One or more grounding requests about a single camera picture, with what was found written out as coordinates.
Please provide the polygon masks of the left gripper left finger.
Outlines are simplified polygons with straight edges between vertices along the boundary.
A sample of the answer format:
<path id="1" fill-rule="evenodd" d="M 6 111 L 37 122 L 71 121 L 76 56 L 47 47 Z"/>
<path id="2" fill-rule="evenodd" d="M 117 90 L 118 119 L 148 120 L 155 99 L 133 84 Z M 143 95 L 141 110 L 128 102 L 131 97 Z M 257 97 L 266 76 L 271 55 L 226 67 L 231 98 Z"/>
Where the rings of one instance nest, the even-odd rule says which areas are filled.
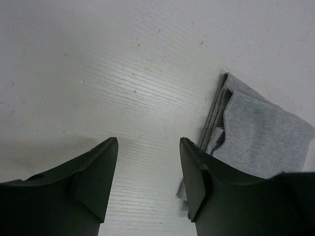
<path id="1" fill-rule="evenodd" d="M 96 236 L 105 220 L 118 157 L 108 138 L 27 180 L 0 185 L 3 236 Z"/>

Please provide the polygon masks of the grey tank top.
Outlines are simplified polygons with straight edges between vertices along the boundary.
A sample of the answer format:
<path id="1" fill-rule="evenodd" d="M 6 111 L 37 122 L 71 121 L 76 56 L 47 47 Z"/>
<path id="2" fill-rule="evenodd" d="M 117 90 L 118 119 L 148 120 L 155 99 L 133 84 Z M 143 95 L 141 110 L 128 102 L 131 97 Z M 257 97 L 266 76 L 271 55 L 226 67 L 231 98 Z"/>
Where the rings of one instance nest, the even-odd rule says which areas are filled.
<path id="1" fill-rule="evenodd" d="M 198 147 L 247 174 L 300 172 L 315 129 L 230 73 L 220 77 Z"/>

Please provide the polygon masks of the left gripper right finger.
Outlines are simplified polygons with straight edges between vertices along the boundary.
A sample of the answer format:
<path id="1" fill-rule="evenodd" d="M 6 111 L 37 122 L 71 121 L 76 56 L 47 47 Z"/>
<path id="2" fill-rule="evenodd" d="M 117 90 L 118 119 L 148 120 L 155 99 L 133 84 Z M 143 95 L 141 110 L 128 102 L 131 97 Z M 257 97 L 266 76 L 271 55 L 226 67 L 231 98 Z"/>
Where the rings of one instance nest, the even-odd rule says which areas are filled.
<path id="1" fill-rule="evenodd" d="M 314 173 L 270 179 L 241 172 L 180 139 L 191 222 L 200 236 L 312 236 Z"/>

